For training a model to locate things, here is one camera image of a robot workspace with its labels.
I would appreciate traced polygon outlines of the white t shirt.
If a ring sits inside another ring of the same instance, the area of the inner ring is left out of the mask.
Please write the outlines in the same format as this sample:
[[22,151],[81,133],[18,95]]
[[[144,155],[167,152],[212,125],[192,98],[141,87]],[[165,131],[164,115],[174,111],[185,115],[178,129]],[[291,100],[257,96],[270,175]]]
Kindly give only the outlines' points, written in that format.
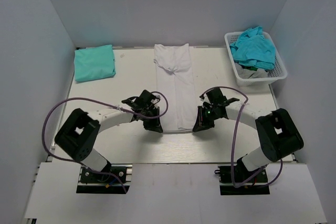
[[197,102],[189,44],[154,45],[156,89],[168,101],[160,118],[164,133],[191,132],[197,117]]

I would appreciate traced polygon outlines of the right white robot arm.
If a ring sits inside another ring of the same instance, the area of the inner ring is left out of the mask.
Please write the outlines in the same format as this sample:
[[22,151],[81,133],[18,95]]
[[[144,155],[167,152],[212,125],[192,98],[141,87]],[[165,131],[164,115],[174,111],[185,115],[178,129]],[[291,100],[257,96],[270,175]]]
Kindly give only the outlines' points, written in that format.
[[243,101],[238,98],[226,98],[223,86],[213,87],[200,95],[203,101],[197,108],[197,117],[192,129],[194,133],[214,128],[215,121],[227,119],[235,122],[231,154],[235,154],[239,124],[247,125],[257,131],[259,147],[249,154],[230,162],[232,171],[247,182],[255,177],[256,172],[270,163],[301,150],[303,139],[285,109],[265,111],[248,104],[249,98],[243,94]]

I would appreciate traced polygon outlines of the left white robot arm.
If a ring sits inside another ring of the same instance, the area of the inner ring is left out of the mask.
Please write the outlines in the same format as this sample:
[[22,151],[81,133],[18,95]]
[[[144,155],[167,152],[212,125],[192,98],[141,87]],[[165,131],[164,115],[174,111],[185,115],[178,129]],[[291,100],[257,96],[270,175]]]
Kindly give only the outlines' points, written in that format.
[[143,90],[139,96],[122,101],[129,108],[108,105],[93,99],[81,98],[105,105],[106,108],[93,112],[85,112],[77,108],[71,112],[55,137],[55,143],[71,157],[71,161],[79,163],[93,171],[93,176],[101,182],[110,178],[111,163],[94,149],[99,133],[121,124],[142,121],[147,131],[163,133],[160,113],[157,104],[165,96],[157,91]]

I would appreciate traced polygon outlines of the grey white shirt in basket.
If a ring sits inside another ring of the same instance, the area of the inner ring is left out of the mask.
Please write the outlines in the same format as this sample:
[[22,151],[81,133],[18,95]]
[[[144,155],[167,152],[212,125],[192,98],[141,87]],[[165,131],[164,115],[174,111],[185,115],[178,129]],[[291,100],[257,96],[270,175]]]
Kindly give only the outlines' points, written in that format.
[[242,79],[256,79],[256,78],[266,78],[268,77],[268,72],[264,69],[251,70],[244,68],[243,66],[235,63],[235,67],[238,76]]

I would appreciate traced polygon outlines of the dark green garment in basket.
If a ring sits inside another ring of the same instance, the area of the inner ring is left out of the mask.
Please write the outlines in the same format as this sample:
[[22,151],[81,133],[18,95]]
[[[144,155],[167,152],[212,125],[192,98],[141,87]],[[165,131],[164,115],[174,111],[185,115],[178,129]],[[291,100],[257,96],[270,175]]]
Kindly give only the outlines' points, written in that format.
[[242,66],[243,69],[251,70],[251,71],[257,71],[258,68],[256,67],[251,67],[251,66]]

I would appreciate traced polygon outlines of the white plastic basket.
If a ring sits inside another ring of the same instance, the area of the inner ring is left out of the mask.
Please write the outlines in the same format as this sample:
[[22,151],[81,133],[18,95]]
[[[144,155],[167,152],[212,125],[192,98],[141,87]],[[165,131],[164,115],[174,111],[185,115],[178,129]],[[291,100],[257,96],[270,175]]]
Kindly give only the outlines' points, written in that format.
[[286,67],[280,57],[280,54],[278,52],[278,50],[276,49],[276,53],[275,53],[275,67],[268,72],[268,76],[265,78],[248,78],[248,79],[243,79],[238,75],[234,60],[233,60],[233,56],[232,56],[232,52],[229,48],[229,45],[233,42],[235,42],[238,37],[242,34],[242,31],[235,31],[235,32],[231,32],[231,33],[226,33],[224,35],[224,39],[225,39],[225,44],[227,47],[227,51],[228,51],[228,57],[230,59],[231,65],[232,65],[232,70],[235,76],[235,80],[238,86],[240,87],[248,87],[248,86],[260,86],[262,84],[272,84],[275,81],[278,80],[283,80],[287,77],[287,71],[286,71]]

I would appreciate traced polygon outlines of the crumpled blue t shirt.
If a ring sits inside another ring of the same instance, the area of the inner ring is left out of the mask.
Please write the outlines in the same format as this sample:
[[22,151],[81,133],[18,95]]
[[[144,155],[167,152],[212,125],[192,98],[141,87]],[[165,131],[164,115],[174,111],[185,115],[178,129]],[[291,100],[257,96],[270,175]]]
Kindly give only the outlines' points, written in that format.
[[276,48],[263,32],[261,26],[248,28],[229,45],[234,62],[244,67],[274,69]]

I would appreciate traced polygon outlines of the folded green t shirt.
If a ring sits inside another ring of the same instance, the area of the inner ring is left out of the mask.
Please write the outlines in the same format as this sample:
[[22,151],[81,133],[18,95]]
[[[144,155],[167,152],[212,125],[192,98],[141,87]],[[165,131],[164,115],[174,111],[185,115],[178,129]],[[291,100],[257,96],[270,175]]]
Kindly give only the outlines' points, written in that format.
[[76,50],[74,67],[76,82],[114,77],[116,66],[112,45]]

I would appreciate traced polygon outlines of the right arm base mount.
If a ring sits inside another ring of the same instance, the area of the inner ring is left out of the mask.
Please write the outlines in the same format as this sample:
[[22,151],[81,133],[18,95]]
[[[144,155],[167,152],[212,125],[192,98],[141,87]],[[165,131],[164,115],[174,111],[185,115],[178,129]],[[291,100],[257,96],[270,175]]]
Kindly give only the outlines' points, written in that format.
[[[254,173],[243,168],[242,162],[234,165],[234,182],[242,183]],[[232,171],[230,165],[219,166],[214,170],[215,176],[219,179],[219,189],[221,196],[248,196],[248,195],[269,195],[268,176],[266,169],[262,169],[255,177],[244,183],[239,188],[234,187],[232,182]]]

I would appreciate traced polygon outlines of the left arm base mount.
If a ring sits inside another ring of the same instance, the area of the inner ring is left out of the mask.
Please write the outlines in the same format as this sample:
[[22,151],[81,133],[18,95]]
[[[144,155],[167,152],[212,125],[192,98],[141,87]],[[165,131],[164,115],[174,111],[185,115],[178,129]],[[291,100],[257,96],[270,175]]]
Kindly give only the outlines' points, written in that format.
[[120,182],[114,176],[95,174],[82,166],[79,173],[76,193],[109,195],[126,194],[131,185],[132,165],[112,165],[109,173],[117,176],[124,187],[122,187]]

